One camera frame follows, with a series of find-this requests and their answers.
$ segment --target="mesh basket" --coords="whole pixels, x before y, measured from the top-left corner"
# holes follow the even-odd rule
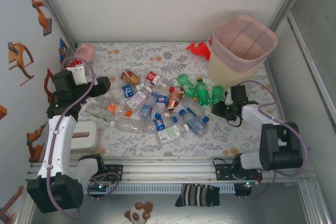
[[[263,62],[277,43],[277,36],[265,25],[239,15],[216,26],[212,51],[233,72],[244,73]]]

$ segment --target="red plastic toy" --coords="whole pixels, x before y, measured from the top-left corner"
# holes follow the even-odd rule
[[[210,46],[212,46],[212,37],[208,40]],[[204,42],[198,43],[198,47],[195,47],[196,42],[192,42],[188,47],[187,50],[190,50],[193,54],[197,56],[205,56],[206,60],[210,60],[210,51],[207,45]]]

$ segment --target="plastic bucket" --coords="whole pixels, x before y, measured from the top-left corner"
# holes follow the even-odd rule
[[[277,43],[277,36],[255,18],[233,17],[214,29],[208,76],[225,89],[248,80]]]

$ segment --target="red object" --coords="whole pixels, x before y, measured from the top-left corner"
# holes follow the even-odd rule
[[[212,37],[208,40],[210,46],[212,46]],[[210,51],[204,42],[198,43],[198,47],[195,47],[196,42],[192,42],[187,50],[190,50],[193,54],[198,56],[205,56],[206,60],[210,60]]]
[[[68,68],[74,68],[77,65],[83,64],[81,60],[73,60],[70,62],[70,64],[67,66]]]

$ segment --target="white wall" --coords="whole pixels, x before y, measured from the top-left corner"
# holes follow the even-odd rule
[[[269,57],[269,64],[285,117],[299,126],[310,148],[309,160],[313,162],[330,215],[336,222],[336,135],[286,20],[276,34],[279,43]]]
[[[42,7],[47,17],[50,14]],[[46,37],[37,20],[37,11],[32,0],[0,0],[0,105],[8,114],[0,120],[0,207],[16,193],[18,186],[25,182],[29,168],[29,151],[26,134],[33,132],[47,122],[47,96],[43,90],[47,68],[53,73],[60,69],[58,47],[63,37],[53,20],[53,29]],[[20,87],[26,80],[23,73],[8,68],[8,42],[26,45],[34,58],[34,63],[26,70],[34,78]],[[28,56],[24,54],[25,63]]]
[[[236,13],[270,25],[283,1],[55,0],[76,41],[205,40]]]

